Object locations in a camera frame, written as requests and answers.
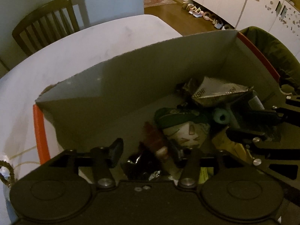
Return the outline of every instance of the light blue wall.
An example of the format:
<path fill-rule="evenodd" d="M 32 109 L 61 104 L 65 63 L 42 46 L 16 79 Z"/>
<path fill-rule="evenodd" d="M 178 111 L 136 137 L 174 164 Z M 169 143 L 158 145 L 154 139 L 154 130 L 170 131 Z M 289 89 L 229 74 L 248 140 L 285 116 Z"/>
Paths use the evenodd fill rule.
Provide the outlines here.
<path fill-rule="evenodd" d="M 28 13 L 49 1 L 51 0 L 0 0 L 0 58 L 9 68 L 26 58 L 12 38 L 12 30 Z M 76 1 L 84 7 L 83 0 Z M 85 0 L 85 4 L 87 14 L 83 10 L 81 14 L 78 5 L 74 6 L 81 29 L 89 25 L 144 13 L 143 0 Z"/>

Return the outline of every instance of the open box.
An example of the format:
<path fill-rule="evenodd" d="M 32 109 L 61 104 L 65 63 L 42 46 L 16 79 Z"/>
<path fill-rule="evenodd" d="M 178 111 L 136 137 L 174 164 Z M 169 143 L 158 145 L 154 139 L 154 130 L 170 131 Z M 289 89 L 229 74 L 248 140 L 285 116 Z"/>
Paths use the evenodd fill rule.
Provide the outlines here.
<path fill-rule="evenodd" d="M 143 140 L 145 121 L 153 122 L 157 109 L 175 108 L 183 102 L 173 93 L 176 84 L 203 76 L 254 86 L 266 109 L 285 101 L 276 70 L 238 31 L 213 31 L 156 43 L 101 62 L 39 96 L 34 124 L 41 164 L 53 157 L 44 116 L 55 127 L 63 149 L 88 152 L 122 138 L 123 162 Z M 116 180 L 122 177 L 119 165 L 112 174 Z"/>

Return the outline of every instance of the wooden chair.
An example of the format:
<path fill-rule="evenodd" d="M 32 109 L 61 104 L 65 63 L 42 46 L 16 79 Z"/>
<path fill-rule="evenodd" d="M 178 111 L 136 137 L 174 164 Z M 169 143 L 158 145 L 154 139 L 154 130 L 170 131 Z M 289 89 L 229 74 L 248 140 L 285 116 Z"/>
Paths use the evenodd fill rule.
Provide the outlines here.
<path fill-rule="evenodd" d="M 73 30 L 67 18 L 65 17 L 65 14 L 63 12 L 64 8 L 67 9 Z M 56 11 L 59 12 L 63 26 L 61 25 L 61 22 L 55 14 Z M 53 0 L 43 5 L 42 7 L 32 11 L 25 18 L 23 18 L 19 22 L 19 24 L 14 28 L 12 36 L 18 43 L 18 45 L 21 47 L 21 49 L 25 52 L 25 54 L 27 56 L 30 56 L 34 53 L 34 50 L 37 52 L 41 48 L 44 48 L 45 46 L 67 35 L 72 34 L 73 31 L 79 31 L 79 26 L 75 17 L 71 0 Z M 31 49 L 26 45 L 25 41 L 22 39 L 21 33 L 22 37 L 26 38 L 27 36 L 27 43 L 31 44 Z"/>

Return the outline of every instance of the rug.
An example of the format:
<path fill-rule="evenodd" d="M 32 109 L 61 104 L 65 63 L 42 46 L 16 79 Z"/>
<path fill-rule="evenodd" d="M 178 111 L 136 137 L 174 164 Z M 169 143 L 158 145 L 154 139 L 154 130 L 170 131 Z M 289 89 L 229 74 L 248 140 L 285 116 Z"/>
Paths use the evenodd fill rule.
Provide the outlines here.
<path fill-rule="evenodd" d="M 176 3 L 173 0 L 144 0 L 144 7 L 153 7 L 165 4 Z"/>

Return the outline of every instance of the white marble table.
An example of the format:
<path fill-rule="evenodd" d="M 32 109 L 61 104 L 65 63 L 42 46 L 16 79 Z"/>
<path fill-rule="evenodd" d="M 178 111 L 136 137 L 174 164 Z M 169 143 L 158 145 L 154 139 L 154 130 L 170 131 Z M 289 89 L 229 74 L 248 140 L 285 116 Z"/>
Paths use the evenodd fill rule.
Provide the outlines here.
<path fill-rule="evenodd" d="M 96 25 L 31 55 L 0 79 L 0 154 L 21 178 L 39 166 L 32 106 L 42 90 L 101 61 L 181 35 L 159 18 L 139 15 Z M 49 151 L 57 153 L 55 131 L 45 121 Z M 0 184 L 0 225 L 12 221 Z"/>

